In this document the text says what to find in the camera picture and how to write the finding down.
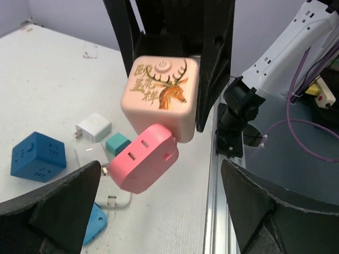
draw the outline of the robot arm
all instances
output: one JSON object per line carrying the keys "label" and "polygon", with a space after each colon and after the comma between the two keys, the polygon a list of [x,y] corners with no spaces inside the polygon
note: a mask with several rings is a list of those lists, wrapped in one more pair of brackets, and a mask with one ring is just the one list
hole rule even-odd
{"label": "robot arm", "polygon": [[[199,56],[196,123],[202,132],[229,81],[235,0],[103,1],[127,75],[139,56]],[[145,31],[139,28],[135,9]]]}
{"label": "robot arm", "polygon": [[242,157],[242,152],[239,153],[242,149],[235,151],[234,147],[241,142],[241,133],[247,122],[256,118],[265,95],[290,63],[300,58],[321,36],[338,26],[339,16],[334,10],[331,5],[321,1],[304,2],[274,44],[226,89],[224,99],[228,107],[218,126],[218,136],[222,136],[227,143],[222,148],[223,154]]}

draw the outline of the rounded cube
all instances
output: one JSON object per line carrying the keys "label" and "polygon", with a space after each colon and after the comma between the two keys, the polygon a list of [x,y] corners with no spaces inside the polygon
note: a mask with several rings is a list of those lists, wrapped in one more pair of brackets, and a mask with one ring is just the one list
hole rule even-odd
{"label": "rounded cube", "polygon": [[114,134],[112,137],[106,140],[106,149],[112,154],[117,156],[125,149],[131,141],[120,133]]}
{"label": "rounded cube", "polygon": [[121,109],[140,135],[153,124],[189,142],[195,131],[199,67],[195,60],[142,56],[134,61]]}
{"label": "rounded cube", "polygon": [[11,176],[45,183],[64,168],[64,143],[39,132],[33,132],[13,148]]}

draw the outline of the white wall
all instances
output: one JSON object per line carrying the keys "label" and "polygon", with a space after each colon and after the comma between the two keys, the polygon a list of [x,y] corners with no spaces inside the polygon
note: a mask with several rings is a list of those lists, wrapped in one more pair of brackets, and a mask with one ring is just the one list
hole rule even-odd
{"label": "white wall", "polygon": [[[119,49],[110,19],[102,0],[27,0],[33,20],[52,30]],[[288,26],[305,0],[236,0],[231,74],[239,76],[253,64]],[[131,0],[136,10],[135,0]],[[139,26],[142,27],[137,14]],[[325,41],[324,36],[311,49],[300,77],[309,68]],[[276,83],[281,92],[298,63]]]}
{"label": "white wall", "polygon": [[231,74],[239,76],[279,37],[305,0],[236,0]]}
{"label": "white wall", "polygon": [[28,0],[0,0],[0,37],[18,29],[30,17]]}
{"label": "white wall", "polygon": [[27,0],[34,22],[52,30],[119,49],[102,0]]}

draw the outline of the power button icon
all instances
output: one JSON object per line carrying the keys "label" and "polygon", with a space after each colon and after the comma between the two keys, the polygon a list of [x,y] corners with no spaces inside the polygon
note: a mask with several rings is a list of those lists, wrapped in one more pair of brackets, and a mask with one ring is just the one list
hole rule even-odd
{"label": "power button icon", "polygon": [[172,65],[169,61],[167,60],[160,60],[154,68],[156,69],[157,72],[160,73],[165,73],[168,72],[171,69]]}

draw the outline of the blue cube power strip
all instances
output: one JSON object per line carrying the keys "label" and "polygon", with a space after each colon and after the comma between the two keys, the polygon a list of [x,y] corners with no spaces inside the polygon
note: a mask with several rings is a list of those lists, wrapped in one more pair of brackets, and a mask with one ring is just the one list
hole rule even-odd
{"label": "blue cube power strip", "polygon": [[45,183],[64,168],[64,143],[39,132],[33,132],[13,148],[12,176]]}
{"label": "blue cube power strip", "polygon": [[92,242],[100,234],[100,232],[102,232],[106,228],[106,226],[106,214],[96,204],[93,204],[83,245],[87,245]]}

